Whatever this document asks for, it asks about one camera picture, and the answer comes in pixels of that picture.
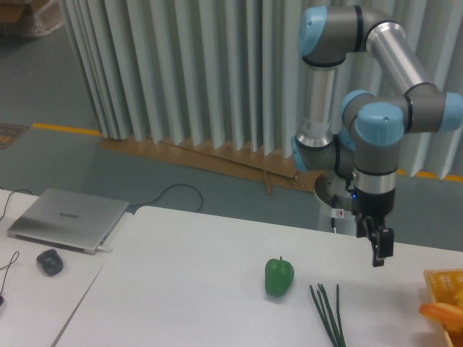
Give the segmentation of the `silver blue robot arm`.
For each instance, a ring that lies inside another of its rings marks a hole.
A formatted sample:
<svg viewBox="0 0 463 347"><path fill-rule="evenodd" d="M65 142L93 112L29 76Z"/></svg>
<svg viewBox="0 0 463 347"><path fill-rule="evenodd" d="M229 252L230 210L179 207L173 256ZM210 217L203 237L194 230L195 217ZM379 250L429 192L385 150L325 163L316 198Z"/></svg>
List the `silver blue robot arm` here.
<svg viewBox="0 0 463 347"><path fill-rule="evenodd" d="M393 210L399 151L407 134L462 126L462 96L441 91L409 46L403 27L372 7L310 7L298 30L298 51L313 70L308 112L292 138L298 171L321 171L315 193L327 206L351 213L355 234L371 244L376 267L394 253ZM336 70L352 54L374 59L392 96L353 90L340 106L341 129L331 130Z"/></svg>

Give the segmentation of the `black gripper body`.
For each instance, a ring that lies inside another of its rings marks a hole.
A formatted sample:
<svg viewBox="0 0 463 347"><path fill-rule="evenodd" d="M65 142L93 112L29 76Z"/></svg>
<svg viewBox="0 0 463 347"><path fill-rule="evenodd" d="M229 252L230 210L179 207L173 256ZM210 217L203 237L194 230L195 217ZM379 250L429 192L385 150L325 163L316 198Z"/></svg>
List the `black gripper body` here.
<svg viewBox="0 0 463 347"><path fill-rule="evenodd" d="M395 173L370 175L352 174L352 212L371 217L380 224L393 210L395 199Z"/></svg>

